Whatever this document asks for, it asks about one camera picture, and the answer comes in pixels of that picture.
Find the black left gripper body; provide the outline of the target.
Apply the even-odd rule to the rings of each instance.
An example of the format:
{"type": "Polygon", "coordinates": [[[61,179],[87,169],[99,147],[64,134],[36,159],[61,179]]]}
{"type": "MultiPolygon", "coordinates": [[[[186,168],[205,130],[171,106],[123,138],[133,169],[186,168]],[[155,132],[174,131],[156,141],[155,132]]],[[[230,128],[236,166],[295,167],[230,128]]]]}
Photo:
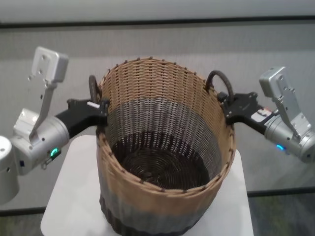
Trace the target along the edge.
{"type": "Polygon", "coordinates": [[[100,121],[100,105],[90,100],[69,99],[68,108],[55,115],[66,127],[69,138],[89,127],[98,125],[100,121]]]}

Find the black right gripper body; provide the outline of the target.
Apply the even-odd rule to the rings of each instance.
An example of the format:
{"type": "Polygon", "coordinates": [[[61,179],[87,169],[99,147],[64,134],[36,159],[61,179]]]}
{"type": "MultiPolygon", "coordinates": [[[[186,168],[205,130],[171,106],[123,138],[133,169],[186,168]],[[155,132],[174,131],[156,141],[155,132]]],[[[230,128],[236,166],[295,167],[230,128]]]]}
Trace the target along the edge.
{"type": "Polygon", "coordinates": [[[233,111],[235,118],[235,122],[228,125],[241,122],[262,135],[267,129],[267,121],[275,116],[272,111],[258,104],[255,92],[236,93],[233,100],[228,101],[228,111],[233,111]]]}

